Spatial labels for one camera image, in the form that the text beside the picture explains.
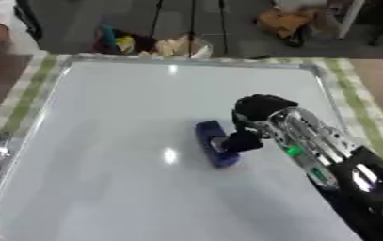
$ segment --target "white board surface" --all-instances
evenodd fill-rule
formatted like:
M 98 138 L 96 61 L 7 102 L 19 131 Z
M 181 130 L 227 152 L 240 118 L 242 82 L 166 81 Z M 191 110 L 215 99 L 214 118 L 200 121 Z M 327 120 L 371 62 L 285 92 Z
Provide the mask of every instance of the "white board surface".
M 8 241 L 358 240 L 272 142 L 214 169 L 194 126 L 247 95 L 333 110 L 309 71 L 78 62 L 16 156 L 0 200 Z

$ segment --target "blue object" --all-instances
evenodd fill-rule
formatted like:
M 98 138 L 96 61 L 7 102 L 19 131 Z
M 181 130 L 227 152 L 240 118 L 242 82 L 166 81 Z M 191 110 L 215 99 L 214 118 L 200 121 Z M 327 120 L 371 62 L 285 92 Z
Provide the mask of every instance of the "blue object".
M 117 40 L 115 39 L 112 27 L 108 25 L 102 25 L 102 31 L 104 33 L 104 43 L 109 47 L 116 47 Z
M 239 153 L 218 152 L 212 145 L 213 137 L 226 137 L 217 120 L 209 120 L 196 125 L 196 135 L 212 164 L 217 168 L 226 168 L 239 161 Z

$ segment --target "tripod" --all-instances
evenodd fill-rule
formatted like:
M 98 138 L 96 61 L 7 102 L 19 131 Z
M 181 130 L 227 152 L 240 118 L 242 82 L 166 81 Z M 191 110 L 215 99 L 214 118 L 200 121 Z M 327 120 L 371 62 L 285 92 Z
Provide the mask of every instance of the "tripod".
M 152 26 L 150 30 L 149 37 L 154 35 L 154 29 L 157 26 L 157 22 L 159 20 L 160 10 L 162 9 L 164 4 L 164 0 L 158 0 L 156 4 L 156 12 L 154 13 L 154 17 L 152 20 Z M 225 0 L 218 0 L 218 5 L 220 9 L 220 25 L 222 29 L 223 36 L 223 53 L 226 55 L 229 52 L 228 48 L 228 38 L 226 35 L 226 23 L 225 23 Z M 194 39 L 196 37 L 196 6 L 197 0 L 191 0 L 191 12 L 190 12 L 190 26 L 188 29 L 188 56 L 191 58 L 192 53 L 192 45 Z

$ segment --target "robotic hand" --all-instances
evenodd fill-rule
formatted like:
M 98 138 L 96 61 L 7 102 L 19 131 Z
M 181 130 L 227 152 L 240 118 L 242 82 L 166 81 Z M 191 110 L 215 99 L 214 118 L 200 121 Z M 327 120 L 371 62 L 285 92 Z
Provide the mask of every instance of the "robotic hand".
M 383 241 L 383 159 L 298 103 L 277 96 L 239 100 L 232 121 L 236 132 L 213 139 L 214 146 L 244 152 L 273 138 L 348 226 L 364 240 Z

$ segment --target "green checkered tablecloth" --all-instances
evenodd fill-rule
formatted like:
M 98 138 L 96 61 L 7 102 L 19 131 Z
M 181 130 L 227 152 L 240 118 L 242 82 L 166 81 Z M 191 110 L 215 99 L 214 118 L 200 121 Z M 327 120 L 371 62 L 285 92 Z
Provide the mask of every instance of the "green checkered tablecloth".
M 20 143 L 53 89 L 68 55 L 37 55 L 0 106 L 0 130 L 11 132 Z M 254 62 L 208 59 L 204 61 Z M 349 133 L 383 157 L 383 112 L 356 75 L 348 59 L 271 58 L 267 63 L 307 63 L 319 66 Z

